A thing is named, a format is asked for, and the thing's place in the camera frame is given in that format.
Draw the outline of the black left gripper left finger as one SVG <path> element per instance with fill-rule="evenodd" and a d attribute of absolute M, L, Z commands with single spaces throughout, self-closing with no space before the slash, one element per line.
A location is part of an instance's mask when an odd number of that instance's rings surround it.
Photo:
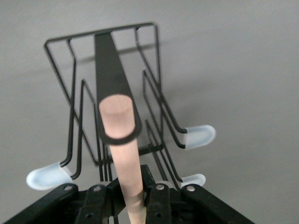
<path fill-rule="evenodd" d="M 118 180 L 79 191 L 62 184 L 7 220 L 7 224 L 107 224 L 125 208 Z"/>

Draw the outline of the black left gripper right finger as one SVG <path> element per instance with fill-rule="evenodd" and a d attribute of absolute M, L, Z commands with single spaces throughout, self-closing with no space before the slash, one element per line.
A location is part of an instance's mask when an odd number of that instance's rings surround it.
<path fill-rule="evenodd" d="M 147 224 L 251 224 L 247 217 L 197 184 L 181 190 L 156 183 L 147 165 L 141 166 L 146 192 Z"/>

